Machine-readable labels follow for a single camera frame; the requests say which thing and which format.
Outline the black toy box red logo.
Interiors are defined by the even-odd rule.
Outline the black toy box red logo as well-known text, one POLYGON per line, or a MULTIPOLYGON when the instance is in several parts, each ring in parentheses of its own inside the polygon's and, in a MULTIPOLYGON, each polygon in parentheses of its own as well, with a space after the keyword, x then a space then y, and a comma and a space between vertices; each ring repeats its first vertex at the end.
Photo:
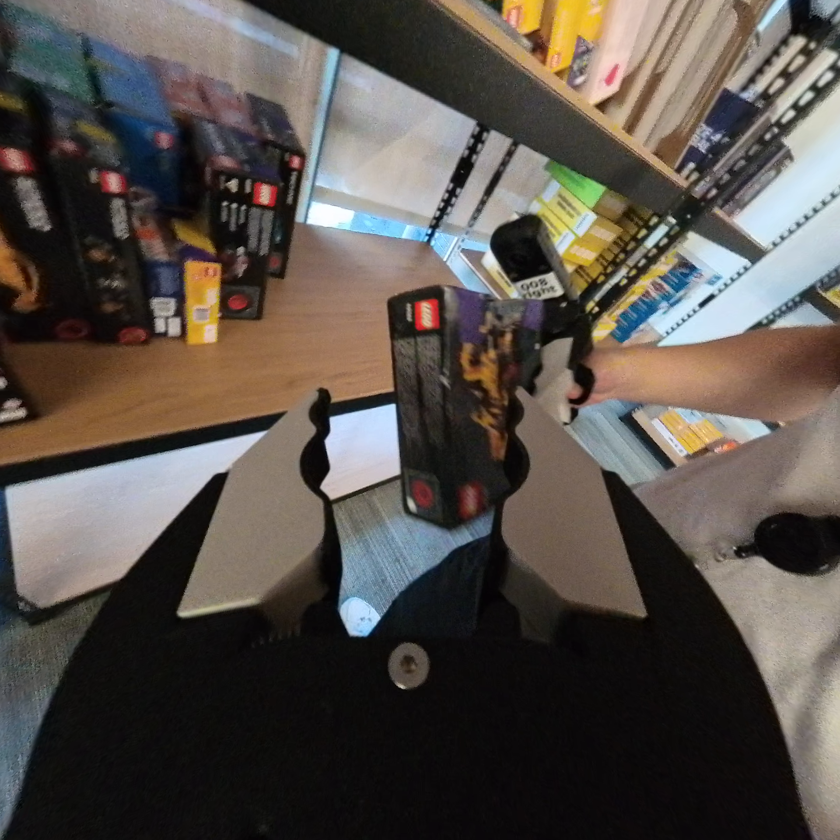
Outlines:
POLYGON ((295 231, 307 154, 287 111, 279 103, 250 92, 245 94, 245 99, 266 156, 275 167, 280 181, 280 197, 276 205, 268 271, 272 277, 284 278, 295 231))

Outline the black orange toy box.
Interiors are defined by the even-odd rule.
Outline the black orange toy box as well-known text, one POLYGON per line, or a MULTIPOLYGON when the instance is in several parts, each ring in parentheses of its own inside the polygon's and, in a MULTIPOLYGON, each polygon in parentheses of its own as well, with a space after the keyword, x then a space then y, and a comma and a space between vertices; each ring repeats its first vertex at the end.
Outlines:
POLYGON ((1 76, 1 309, 15 341, 89 339, 77 262, 49 183, 25 84, 1 76))

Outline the small black yellow toy box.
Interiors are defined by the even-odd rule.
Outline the small black yellow toy box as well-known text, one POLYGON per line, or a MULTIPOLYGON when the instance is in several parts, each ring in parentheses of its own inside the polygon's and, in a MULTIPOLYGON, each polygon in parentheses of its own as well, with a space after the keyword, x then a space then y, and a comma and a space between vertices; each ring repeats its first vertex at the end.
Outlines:
POLYGON ((386 303, 404 507, 446 529, 509 490, 509 402, 526 350, 522 329, 462 343, 456 289, 415 289, 386 303))

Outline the brown cardboard box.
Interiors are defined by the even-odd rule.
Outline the brown cardboard box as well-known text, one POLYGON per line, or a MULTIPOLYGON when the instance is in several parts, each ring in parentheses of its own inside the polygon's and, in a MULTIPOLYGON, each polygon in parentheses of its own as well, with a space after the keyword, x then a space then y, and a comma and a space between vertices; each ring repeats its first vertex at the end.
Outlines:
POLYGON ((601 110, 675 170, 770 5, 650 2, 628 71, 601 110))

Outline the large yellow toy box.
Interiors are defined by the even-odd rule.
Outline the large yellow toy box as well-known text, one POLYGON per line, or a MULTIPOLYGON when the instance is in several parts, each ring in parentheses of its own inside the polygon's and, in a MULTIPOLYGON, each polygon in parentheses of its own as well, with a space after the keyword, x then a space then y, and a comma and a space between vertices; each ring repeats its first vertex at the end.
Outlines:
POLYGON ((541 28, 544 1, 525 0, 500 2, 500 13, 506 23, 521 35, 530 35, 541 28))

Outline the pale pink box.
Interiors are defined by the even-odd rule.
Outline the pale pink box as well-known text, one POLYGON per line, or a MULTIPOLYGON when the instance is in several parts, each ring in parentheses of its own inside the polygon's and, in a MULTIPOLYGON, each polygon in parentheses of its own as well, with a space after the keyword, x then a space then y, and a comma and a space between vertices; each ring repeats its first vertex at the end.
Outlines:
POLYGON ((610 1, 582 97, 596 106, 615 95, 650 46, 669 1, 610 1))

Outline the person's right hand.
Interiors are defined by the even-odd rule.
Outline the person's right hand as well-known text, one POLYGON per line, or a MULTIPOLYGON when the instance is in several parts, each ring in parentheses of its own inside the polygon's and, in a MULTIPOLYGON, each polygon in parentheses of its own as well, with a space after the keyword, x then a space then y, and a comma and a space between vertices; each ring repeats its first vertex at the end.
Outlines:
POLYGON ((623 347, 594 349, 579 365, 566 397, 575 406, 591 406, 635 397, 634 352, 623 347))

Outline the dark blue toy box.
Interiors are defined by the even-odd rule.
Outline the dark blue toy box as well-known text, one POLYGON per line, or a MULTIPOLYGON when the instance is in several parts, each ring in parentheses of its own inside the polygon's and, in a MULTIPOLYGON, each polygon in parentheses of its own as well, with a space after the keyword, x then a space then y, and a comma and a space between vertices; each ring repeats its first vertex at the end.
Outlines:
POLYGON ((108 41, 82 37, 92 84, 131 183, 168 209, 183 205, 182 130, 146 58, 108 41))

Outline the white rack side panel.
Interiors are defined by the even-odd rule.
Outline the white rack side panel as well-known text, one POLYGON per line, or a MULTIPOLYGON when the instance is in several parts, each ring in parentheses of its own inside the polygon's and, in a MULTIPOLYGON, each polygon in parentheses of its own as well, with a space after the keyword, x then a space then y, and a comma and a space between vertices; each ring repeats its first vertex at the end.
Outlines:
POLYGON ((2 491, 2 593, 45 610, 122 578, 173 518, 265 433, 238 435, 2 491))

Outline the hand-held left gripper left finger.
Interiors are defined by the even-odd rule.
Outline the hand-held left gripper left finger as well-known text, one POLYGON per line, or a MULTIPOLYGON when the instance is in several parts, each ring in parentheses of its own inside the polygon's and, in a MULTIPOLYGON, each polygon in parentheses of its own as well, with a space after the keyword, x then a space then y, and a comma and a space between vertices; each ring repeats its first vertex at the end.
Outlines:
POLYGON ((322 489, 331 395, 319 387, 230 466, 177 615, 257 610, 280 634, 314 607, 338 612, 343 564, 322 489))

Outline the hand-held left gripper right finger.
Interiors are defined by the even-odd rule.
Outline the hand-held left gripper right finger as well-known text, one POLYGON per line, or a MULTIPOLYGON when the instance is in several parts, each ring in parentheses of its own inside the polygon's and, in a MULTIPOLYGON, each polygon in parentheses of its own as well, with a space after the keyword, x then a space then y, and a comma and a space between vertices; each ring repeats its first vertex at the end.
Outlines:
POLYGON ((496 575, 525 638, 551 643, 576 614, 645 621, 604 471, 522 388, 510 403, 504 466, 496 575))

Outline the small blue white toy box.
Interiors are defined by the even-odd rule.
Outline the small blue white toy box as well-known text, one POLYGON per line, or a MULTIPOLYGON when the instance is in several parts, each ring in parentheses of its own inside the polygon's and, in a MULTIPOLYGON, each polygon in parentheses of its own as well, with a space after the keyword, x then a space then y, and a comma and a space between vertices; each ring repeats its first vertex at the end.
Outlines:
POLYGON ((155 195, 141 187, 130 189, 129 210, 153 334, 181 339, 184 330, 182 258, 172 224, 155 195))

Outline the black blue truck toy box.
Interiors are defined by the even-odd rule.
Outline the black blue truck toy box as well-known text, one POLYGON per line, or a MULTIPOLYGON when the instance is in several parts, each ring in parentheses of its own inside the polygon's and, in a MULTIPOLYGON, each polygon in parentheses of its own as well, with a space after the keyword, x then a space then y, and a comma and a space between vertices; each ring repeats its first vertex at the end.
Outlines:
POLYGON ((280 184, 257 139, 208 119, 192 121, 206 230, 222 268, 219 314, 260 320, 280 184))

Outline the stack of yellow boxes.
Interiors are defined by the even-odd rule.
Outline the stack of yellow boxes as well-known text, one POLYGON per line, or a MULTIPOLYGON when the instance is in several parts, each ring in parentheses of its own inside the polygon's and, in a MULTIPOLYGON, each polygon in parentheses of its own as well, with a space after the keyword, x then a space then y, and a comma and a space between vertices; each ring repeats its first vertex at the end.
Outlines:
MULTIPOLYGON (((653 217, 643 207, 630 204, 608 187, 564 165, 551 162, 548 172, 549 181, 542 192, 524 213, 505 223, 529 214, 540 217, 548 226, 573 288, 581 296, 589 287, 603 282, 608 264, 653 217)), ((490 253, 490 245, 480 266, 502 296, 518 298, 490 253)))

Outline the low shelf of yellow boxes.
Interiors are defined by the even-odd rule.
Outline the low shelf of yellow boxes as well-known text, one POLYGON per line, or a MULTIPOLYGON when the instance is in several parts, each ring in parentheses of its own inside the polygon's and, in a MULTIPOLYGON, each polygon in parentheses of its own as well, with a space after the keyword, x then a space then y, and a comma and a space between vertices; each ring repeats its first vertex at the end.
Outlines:
POLYGON ((725 454, 776 428, 752 419, 657 405, 634 408, 621 420, 666 469, 725 454))

